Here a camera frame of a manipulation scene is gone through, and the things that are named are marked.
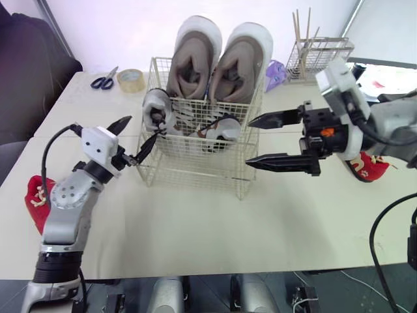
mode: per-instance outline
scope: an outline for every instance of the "white wire mesh basket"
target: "white wire mesh basket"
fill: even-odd
[[[311,81],[336,57],[346,60],[354,49],[348,38],[317,37],[295,42],[287,63],[290,82]]]
[[[170,58],[153,57],[148,90],[165,89],[170,68]],[[150,155],[137,167],[147,186],[167,183],[233,190],[239,199],[243,199],[255,179],[255,169],[247,166],[245,160],[257,155],[259,143],[259,129],[247,127],[247,124],[259,115],[262,95],[260,86],[250,104],[217,102],[215,106],[208,100],[171,98],[173,111],[185,136],[158,136]],[[190,111],[193,119],[187,121],[184,112]],[[236,142],[188,136],[207,125],[207,117],[213,112],[230,113],[239,120],[241,132]],[[142,124],[137,150],[152,135]]]

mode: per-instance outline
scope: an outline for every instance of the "black cable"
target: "black cable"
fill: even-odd
[[[79,268],[79,278],[81,279],[81,288],[83,290],[83,313],[87,311],[87,288],[85,287],[84,274],[81,268]]]
[[[404,145],[412,145],[414,143],[417,143],[417,136],[413,136],[411,138],[407,138],[406,140],[402,142],[398,142],[396,140],[391,140],[388,138],[384,138],[379,136],[371,127],[369,127],[363,119],[358,119],[355,121],[356,125],[359,127],[359,129],[369,138],[372,140],[382,143],[384,145],[393,145],[396,147],[402,147]]]
[[[411,222],[412,222],[413,224],[417,224],[417,208],[416,208],[416,210],[414,211],[414,213],[411,215]]]
[[[40,169],[40,175],[41,175],[41,178],[42,178],[42,189],[45,192],[46,201],[47,201],[49,207],[51,207],[51,201],[50,201],[50,195],[49,195],[49,192],[48,192],[48,188],[46,186],[46,157],[48,156],[48,152],[49,152],[53,142],[60,135],[62,135],[67,130],[76,131],[78,128],[79,128],[79,126],[76,125],[76,124],[68,125],[68,126],[64,127],[63,129],[61,129],[60,131],[58,131],[55,135],[53,135],[52,138],[49,140],[49,142],[46,144],[44,154],[42,155],[42,165],[41,165],[41,169]],[[83,312],[86,313],[86,311],[87,311],[87,289],[85,287],[85,279],[84,279],[83,271],[81,270],[81,268],[79,269],[79,278],[81,280],[81,288],[83,290]]]
[[[49,207],[51,207],[51,201],[50,201],[50,195],[48,193],[48,189],[47,189],[47,186],[46,186],[46,157],[48,155],[48,152],[49,152],[50,147],[53,144],[53,142],[60,135],[62,135],[64,132],[66,132],[67,130],[70,130],[71,128],[74,128],[76,126],[77,125],[75,125],[75,124],[68,125],[68,126],[64,127],[63,129],[61,129],[60,131],[58,131],[55,135],[53,135],[52,138],[47,143],[47,145],[45,147],[45,150],[44,150],[44,154],[42,155],[42,165],[40,167],[40,176],[42,178],[42,189],[45,192],[46,203],[48,204]]]
[[[408,196],[402,197],[401,199],[398,199],[398,200],[394,201],[388,207],[386,207],[380,213],[380,215],[378,215],[377,219],[374,221],[374,223],[372,225],[372,228],[371,228],[371,233],[369,234],[369,247],[371,249],[373,263],[375,264],[375,269],[377,270],[377,274],[378,274],[379,280],[381,281],[382,288],[384,288],[385,295],[386,295],[386,297],[388,299],[388,302],[391,306],[392,312],[394,312],[394,313],[399,313],[399,309],[397,307],[397,304],[395,303],[394,298],[392,297],[390,288],[388,287],[388,284],[386,283],[384,273],[382,271],[381,265],[379,264],[377,254],[375,252],[375,244],[374,244],[375,232],[377,230],[379,222],[382,220],[382,218],[385,216],[386,213],[388,213],[396,205],[398,205],[398,204],[400,204],[404,201],[407,201],[411,198],[415,198],[415,197],[417,197],[417,193],[409,194]]]

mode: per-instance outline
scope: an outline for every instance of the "metal robot leg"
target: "metal robot leg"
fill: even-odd
[[[269,288],[256,274],[232,276],[230,306],[241,312],[280,313]]]
[[[156,281],[147,313],[183,313],[184,292],[181,277],[163,277]]]

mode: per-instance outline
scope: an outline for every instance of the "clear packing tape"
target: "clear packing tape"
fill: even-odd
[[[145,88],[145,79],[140,70],[123,70],[118,73],[117,81],[125,93],[138,93]]]

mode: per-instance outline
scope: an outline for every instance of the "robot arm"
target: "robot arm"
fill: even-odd
[[[135,166],[150,153],[156,134],[141,147],[137,156],[128,156],[119,145],[117,134],[131,117],[102,127],[74,127],[85,154],[91,159],[79,162],[73,173],[51,190],[51,211],[45,223],[42,244],[33,280],[28,283],[22,313],[71,312],[71,298],[80,285],[79,268],[91,226],[91,212],[112,177],[120,176],[125,166]]]
[[[247,165],[320,175],[320,159],[337,153],[342,160],[352,160],[360,151],[367,151],[400,158],[407,167],[417,168],[416,96],[369,107],[341,59],[330,62],[316,80],[330,108],[314,110],[305,101],[295,110],[262,114],[249,123],[251,127],[270,129],[302,122],[301,155],[257,156],[247,160]]]

